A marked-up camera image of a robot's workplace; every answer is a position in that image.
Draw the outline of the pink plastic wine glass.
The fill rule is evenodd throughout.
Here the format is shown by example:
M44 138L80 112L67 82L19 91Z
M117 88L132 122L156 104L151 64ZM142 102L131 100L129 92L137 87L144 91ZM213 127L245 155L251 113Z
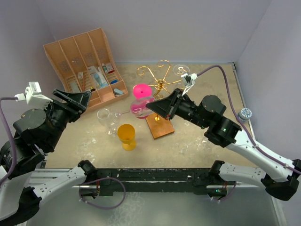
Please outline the pink plastic wine glass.
M144 83L137 84L133 87L133 95L135 99L152 96L151 87Z

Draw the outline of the clear champagne flute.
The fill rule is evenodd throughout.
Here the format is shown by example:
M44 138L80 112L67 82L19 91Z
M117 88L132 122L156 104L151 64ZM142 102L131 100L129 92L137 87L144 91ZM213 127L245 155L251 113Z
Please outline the clear champagne flute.
M187 65L178 64L174 66L173 72L176 76L181 77L186 73L190 73L190 69Z

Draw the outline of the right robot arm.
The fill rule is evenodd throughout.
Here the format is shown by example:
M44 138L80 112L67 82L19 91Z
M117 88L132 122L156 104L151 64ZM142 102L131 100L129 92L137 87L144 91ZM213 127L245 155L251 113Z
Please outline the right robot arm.
M205 96L196 105L180 89L146 107L166 120L179 116L202 129L211 143L234 151L256 166L244 167L224 161L215 161L209 172L214 184L222 181L243 182L264 188L282 201L288 201L297 192L301 174L301 161L287 159L252 139L244 126L223 116L226 106L214 95Z

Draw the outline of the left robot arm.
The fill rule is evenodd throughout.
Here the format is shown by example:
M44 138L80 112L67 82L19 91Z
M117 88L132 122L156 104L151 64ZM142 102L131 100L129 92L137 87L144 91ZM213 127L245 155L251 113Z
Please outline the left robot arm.
M52 153L68 123L86 111L91 91L68 93L55 89L55 99L40 97L40 106L24 112L14 122L15 133L0 150L0 223L15 226L31 219L50 199L80 184L96 181L94 165L82 160L73 169L42 183L29 186L36 167Z

